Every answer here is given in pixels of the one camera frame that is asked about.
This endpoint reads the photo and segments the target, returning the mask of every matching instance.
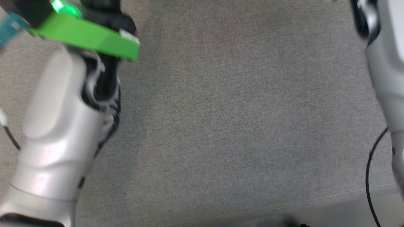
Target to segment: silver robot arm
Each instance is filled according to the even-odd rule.
[[[404,1],[360,0],[357,7],[368,26],[366,58],[391,134],[393,174],[404,198]]]
[[[75,226],[77,199],[106,117],[83,101],[86,78],[80,52],[63,47],[54,53],[25,116],[26,140],[0,217]]]

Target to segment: gray felt table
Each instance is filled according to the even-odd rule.
[[[123,0],[141,40],[124,62],[121,126],[81,194],[78,227],[201,226],[364,195],[385,127],[345,0]],[[0,106],[22,119],[58,44],[15,40]],[[0,133],[0,196],[17,161]],[[394,190],[391,145],[370,186]]]

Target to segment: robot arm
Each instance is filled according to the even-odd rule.
[[[352,1],[366,37],[369,73],[393,143],[392,169],[404,198],[404,1]]]
[[[24,1],[0,3],[7,2],[6,10],[30,27],[41,27],[44,21],[37,17],[25,20],[29,11],[23,10]],[[48,0],[28,2],[50,4]],[[112,36],[119,37],[123,30],[126,38],[135,37],[135,24],[122,14],[119,0],[82,3],[86,21],[108,28]],[[105,142],[100,141],[104,129],[110,128],[108,138],[119,122],[119,61],[116,56],[73,46],[53,54],[24,119],[25,141],[11,185],[0,201],[0,227],[75,226],[78,196]]]

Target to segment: blue tape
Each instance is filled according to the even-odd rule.
[[[9,41],[27,27],[28,25],[19,15],[11,12],[0,25],[0,52]]]

